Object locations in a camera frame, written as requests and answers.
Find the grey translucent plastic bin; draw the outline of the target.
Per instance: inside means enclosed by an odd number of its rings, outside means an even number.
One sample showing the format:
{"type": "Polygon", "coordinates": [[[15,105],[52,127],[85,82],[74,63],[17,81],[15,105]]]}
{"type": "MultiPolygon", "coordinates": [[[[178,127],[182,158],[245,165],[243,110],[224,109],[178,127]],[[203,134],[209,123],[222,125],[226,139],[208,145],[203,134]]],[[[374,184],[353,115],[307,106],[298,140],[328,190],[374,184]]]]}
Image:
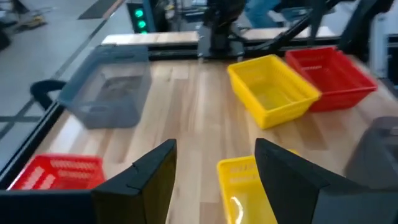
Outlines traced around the grey translucent plastic bin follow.
{"type": "Polygon", "coordinates": [[[145,45],[99,45],[67,84],[58,103],[88,129],[131,128],[141,119],[152,83],[145,45]]]}
{"type": "Polygon", "coordinates": [[[398,189],[398,117],[372,121],[361,136],[344,175],[371,189],[398,189]]]}

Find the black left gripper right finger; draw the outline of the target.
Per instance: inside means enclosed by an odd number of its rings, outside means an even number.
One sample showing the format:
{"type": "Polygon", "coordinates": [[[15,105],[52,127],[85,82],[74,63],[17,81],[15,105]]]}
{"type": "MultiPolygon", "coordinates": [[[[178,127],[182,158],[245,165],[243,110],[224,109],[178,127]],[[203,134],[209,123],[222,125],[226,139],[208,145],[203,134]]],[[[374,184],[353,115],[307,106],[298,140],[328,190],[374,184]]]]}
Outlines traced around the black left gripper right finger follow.
{"type": "Polygon", "coordinates": [[[357,183],[264,138],[256,139],[254,156],[278,224],[312,224],[321,190],[358,187],[357,183]]]}

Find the black aluminium frame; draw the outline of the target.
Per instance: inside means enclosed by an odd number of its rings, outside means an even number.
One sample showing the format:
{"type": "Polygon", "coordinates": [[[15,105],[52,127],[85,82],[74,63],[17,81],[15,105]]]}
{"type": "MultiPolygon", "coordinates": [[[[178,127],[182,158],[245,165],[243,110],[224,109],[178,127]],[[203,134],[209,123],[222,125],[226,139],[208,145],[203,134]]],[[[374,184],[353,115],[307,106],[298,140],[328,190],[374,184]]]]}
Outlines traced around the black aluminium frame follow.
{"type": "MultiPolygon", "coordinates": [[[[393,0],[371,0],[373,6],[364,8],[362,16],[353,14],[346,26],[344,32],[335,37],[302,37],[295,40],[294,37],[306,28],[315,30],[315,20],[312,19],[312,13],[309,12],[301,18],[287,31],[283,31],[272,39],[254,39],[243,42],[244,57],[257,57],[275,53],[281,55],[288,50],[297,50],[309,45],[316,47],[326,45],[337,45],[340,49],[359,55],[361,57],[372,57],[370,53],[369,35],[370,30],[365,31],[364,24],[360,22],[370,22],[379,12],[387,12],[393,4],[393,0]]],[[[82,85],[85,80],[83,70],[93,68],[96,62],[105,60],[115,62],[117,59],[126,57],[132,58],[133,50],[144,49],[150,61],[159,60],[196,60],[199,58],[209,58],[212,60],[227,60],[240,57],[240,53],[228,55],[226,53],[206,53],[209,45],[204,43],[204,39],[196,42],[176,42],[165,44],[104,44],[94,48],[87,56],[83,64],[76,72],[78,84],[82,85]]],[[[44,107],[45,113],[39,118],[36,127],[21,143],[15,153],[10,156],[7,162],[0,167],[0,190],[8,189],[17,179],[17,176],[28,163],[33,153],[37,150],[44,137],[48,135],[50,129],[59,119],[63,111],[68,107],[60,100],[52,101],[47,93],[43,96],[34,98],[34,101],[44,107]]]]}

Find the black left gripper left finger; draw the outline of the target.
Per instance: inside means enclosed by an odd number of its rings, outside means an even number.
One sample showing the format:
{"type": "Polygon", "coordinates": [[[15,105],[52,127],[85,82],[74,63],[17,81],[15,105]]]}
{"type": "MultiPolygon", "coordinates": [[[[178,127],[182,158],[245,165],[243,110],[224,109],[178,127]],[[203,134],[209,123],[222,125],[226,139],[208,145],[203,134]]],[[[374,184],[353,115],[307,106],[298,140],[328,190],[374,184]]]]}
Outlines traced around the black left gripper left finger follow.
{"type": "Polygon", "coordinates": [[[92,191],[97,224],[165,224],[177,141],[168,139],[92,191]]]}

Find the red plastic mesh basket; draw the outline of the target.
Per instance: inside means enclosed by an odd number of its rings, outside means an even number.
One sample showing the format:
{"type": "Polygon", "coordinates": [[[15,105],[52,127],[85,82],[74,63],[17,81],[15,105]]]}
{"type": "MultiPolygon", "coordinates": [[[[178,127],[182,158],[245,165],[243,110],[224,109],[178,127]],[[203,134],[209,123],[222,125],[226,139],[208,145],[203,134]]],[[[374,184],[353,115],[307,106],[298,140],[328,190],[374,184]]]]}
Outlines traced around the red plastic mesh basket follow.
{"type": "Polygon", "coordinates": [[[333,47],[290,50],[286,62],[315,88],[321,97],[311,112],[344,110],[356,106],[378,84],[340,50],[333,47]]]}
{"type": "Polygon", "coordinates": [[[36,155],[9,190],[85,190],[105,181],[103,160],[74,154],[36,155]]]}

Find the black computer box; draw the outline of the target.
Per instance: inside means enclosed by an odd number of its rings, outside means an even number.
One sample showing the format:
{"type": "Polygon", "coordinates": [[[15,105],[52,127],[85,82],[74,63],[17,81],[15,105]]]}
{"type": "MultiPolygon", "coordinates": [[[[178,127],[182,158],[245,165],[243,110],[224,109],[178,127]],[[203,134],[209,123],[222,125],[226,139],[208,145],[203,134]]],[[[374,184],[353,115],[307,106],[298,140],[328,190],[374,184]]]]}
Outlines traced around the black computer box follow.
{"type": "Polygon", "coordinates": [[[150,0],[128,0],[126,6],[136,34],[156,31],[150,0]]]}

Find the person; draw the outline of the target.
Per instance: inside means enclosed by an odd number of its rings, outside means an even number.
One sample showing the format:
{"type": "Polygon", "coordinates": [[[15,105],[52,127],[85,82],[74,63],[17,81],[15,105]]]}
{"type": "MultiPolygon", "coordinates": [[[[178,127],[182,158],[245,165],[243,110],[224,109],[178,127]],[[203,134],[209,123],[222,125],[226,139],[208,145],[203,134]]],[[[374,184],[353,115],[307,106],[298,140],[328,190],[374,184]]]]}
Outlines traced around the person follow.
{"type": "Polygon", "coordinates": [[[280,0],[245,0],[244,13],[255,29],[275,28],[278,23],[268,16],[268,12],[273,10],[280,0]]]}

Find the yellow plastic mesh basket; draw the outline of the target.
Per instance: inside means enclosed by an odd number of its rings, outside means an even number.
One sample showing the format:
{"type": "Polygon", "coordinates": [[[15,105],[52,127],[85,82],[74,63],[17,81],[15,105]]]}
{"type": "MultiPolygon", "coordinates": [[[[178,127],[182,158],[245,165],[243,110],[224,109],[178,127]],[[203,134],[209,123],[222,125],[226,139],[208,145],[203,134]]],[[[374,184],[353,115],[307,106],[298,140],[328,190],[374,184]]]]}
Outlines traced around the yellow plastic mesh basket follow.
{"type": "Polygon", "coordinates": [[[228,66],[235,95],[261,129],[301,117],[321,93],[276,55],[228,66]]]}
{"type": "Polygon", "coordinates": [[[217,172],[227,224],[277,224],[254,156],[220,160],[217,172]]]}

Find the black frame clamp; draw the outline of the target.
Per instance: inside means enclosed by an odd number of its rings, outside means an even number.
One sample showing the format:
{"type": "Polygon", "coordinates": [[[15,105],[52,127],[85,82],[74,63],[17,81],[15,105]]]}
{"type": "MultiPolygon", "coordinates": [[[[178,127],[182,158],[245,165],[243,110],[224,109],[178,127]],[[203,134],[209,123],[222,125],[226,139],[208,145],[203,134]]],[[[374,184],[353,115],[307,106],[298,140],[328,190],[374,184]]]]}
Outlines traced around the black frame clamp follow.
{"type": "Polygon", "coordinates": [[[53,100],[49,97],[51,91],[61,90],[67,83],[61,80],[42,80],[30,86],[30,94],[44,111],[46,111],[53,100]]]}

